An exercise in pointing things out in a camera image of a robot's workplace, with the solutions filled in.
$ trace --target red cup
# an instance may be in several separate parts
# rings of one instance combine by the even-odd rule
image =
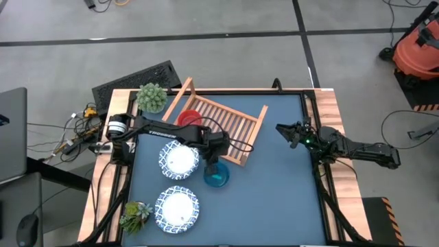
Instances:
[[[201,115],[196,110],[185,110],[178,116],[177,123],[179,126],[201,125]]]

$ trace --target wooden table edge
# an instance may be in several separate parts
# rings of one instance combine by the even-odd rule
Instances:
[[[130,93],[132,91],[137,91],[138,89],[115,89],[112,92],[112,98],[110,101],[110,106],[108,108],[108,115],[106,119],[106,124],[104,127],[104,133],[106,132],[106,126],[108,123],[108,118],[114,114],[126,113],[128,108],[128,102]],[[217,89],[196,89],[199,92],[209,92],[209,91],[277,91],[278,89],[267,89],[267,88],[217,88]],[[320,121],[323,126],[331,126],[338,129],[344,134],[343,123],[340,116],[340,111],[338,109],[337,100],[335,98],[335,92],[333,89],[295,89],[295,88],[285,88],[284,91],[314,91],[316,94],[316,101],[319,110]],[[307,102],[308,111],[310,112],[311,104]],[[97,181],[102,173],[102,170],[106,163],[110,160],[109,154],[103,154],[97,157],[95,164],[95,171],[93,172],[93,188],[97,191]],[[343,213],[346,215],[351,224],[358,230],[359,234],[366,239],[371,239],[370,230],[366,218],[366,213],[364,211],[364,206],[361,202],[361,194],[359,191],[357,179],[355,177],[350,177],[349,182],[343,184],[343,180],[346,180],[346,174],[349,174],[350,169],[345,166],[333,166],[331,167],[333,173],[333,179],[335,184],[335,192],[337,194],[337,199],[339,206]],[[115,166],[110,165],[106,170],[101,184],[101,190],[99,193],[99,207],[97,210],[98,222],[104,216],[108,210],[108,203],[110,198],[110,192],[112,188],[113,178],[115,175]],[[119,189],[123,183],[125,176],[121,176],[121,182],[119,183]],[[87,238],[93,231],[93,201],[91,197],[91,191],[88,193],[87,203],[84,210],[84,215],[82,218],[81,229],[78,235],[78,241],[82,241]],[[338,239],[338,234],[335,226],[335,218],[331,210],[327,207],[329,228],[331,231],[332,239]],[[120,207],[115,213],[112,219],[112,224],[110,228],[109,240],[116,239],[117,224],[120,216]]]

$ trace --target computer mouse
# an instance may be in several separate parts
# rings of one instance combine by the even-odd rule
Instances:
[[[38,217],[29,214],[23,217],[16,229],[16,244],[20,247],[32,247],[38,238]]]

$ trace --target blue table surface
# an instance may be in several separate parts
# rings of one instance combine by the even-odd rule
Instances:
[[[262,106],[268,105],[254,152],[245,167],[221,158],[230,170],[230,180],[222,188],[212,188],[203,181],[203,162],[186,180],[166,178],[158,165],[158,153],[171,140],[147,134],[139,136],[129,200],[154,205],[162,191],[180,185],[198,197],[200,215],[192,228],[177,235],[163,232],[152,215],[137,234],[124,233],[122,244],[324,245],[322,214],[309,153],[302,145],[291,149],[275,129],[276,124],[292,124],[303,119],[299,96],[203,97],[256,118]],[[169,97],[167,105],[173,99]],[[186,96],[182,97],[169,123],[177,118],[186,100]],[[160,120],[164,113],[143,115]]]

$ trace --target concrete floor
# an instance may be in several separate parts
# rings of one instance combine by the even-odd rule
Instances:
[[[382,29],[389,28],[392,20],[388,6],[380,0],[298,2],[306,30]],[[165,60],[173,62],[182,81],[191,76],[199,87],[266,87],[275,77],[285,87],[311,87],[300,36],[1,46],[8,41],[298,31],[290,0],[131,0],[124,7],[112,3],[103,14],[87,10],[83,1],[3,0],[0,8],[3,5],[0,91],[27,87],[30,122],[64,125],[71,113],[93,101],[94,86]],[[394,26],[409,26],[420,11],[395,8]],[[335,89],[347,135],[358,141],[382,141],[383,118],[393,110],[410,109],[392,75],[392,65],[377,59],[378,52],[388,46],[390,34],[314,35],[308,40],[320,86]],[[397,146],[412,145],[405,133],[433,120],[399,115],[386,124],[385,134]],[[51,128],[29,129],[30,145],[55,141],[61,134]],[[354,162],[362,196],[390,199],[407,245],[437,246],[439,242],[437,144],[434,137],[419,148],[401,150],[403,165],[395,171]],[[34,158],[46,154],[29,152]],[[76,162],[60,167],[71,170],[93,159],[85,152]],[[83,209],[86,195],[75,195],[81,198],[75,207]],[[75,219],[69,219],[72,224],[46,233],[45,245],[72,244],[80,214],[79,210]]]

